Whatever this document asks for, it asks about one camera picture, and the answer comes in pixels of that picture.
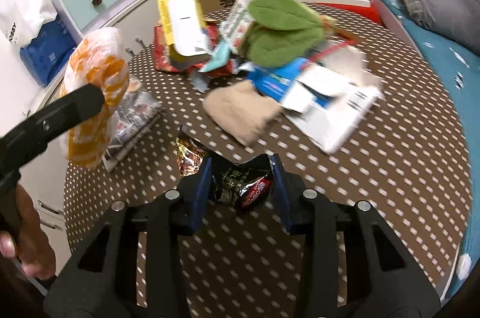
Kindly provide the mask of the person's left hand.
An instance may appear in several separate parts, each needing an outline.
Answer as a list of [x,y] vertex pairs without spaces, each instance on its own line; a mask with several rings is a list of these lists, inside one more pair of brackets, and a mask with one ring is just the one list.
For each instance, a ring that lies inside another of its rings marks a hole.
[[6,231],[1,232],[1,255],[17,258],[26,276],[49,280],[56,272],[55,252],[41,229],[30,195],[20,184],[16,187],[16,208],[21,219],[19,233],[14,239]]

